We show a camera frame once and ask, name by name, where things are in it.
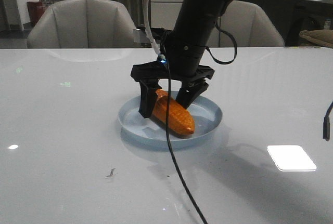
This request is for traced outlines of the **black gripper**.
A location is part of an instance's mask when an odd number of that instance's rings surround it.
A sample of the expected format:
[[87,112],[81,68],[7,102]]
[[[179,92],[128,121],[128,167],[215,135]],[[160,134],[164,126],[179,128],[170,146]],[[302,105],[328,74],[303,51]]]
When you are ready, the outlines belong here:
[[167,65],[160,61],[133,65],[131,77],[140,84],[139,113],[143,118],[151,117],[158,98],[156,91],[162,88],[158,84],[159,79],[170,77],[172,80],[182,82],[176,101],[187,109],[199,95],[208,89],[209,85],[206,80],[199,79],[211,79],[213,74],[214,70],[206,65],[199,65],[194,75],[191,76],[176,73],[171,69],[169,75]]

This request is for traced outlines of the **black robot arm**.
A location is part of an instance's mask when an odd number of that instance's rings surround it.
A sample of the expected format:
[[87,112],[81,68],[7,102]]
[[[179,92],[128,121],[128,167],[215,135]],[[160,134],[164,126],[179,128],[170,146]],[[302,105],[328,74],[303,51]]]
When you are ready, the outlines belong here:
[[160,79],[182,83],[176,101],[184,108],[207,90],[206,79],[212,78],[214,70],[200,65],[200,60],[212,30],[218,27],[218,18],[232,0],[183,0],[174,29],[163,33],[159,45],[149,26],[148,1],[144,1],[145,32],[158,57],[154,62],[134,65],[131,71],[131,77],[140,84],[139,112],[144,118],[152,115]]

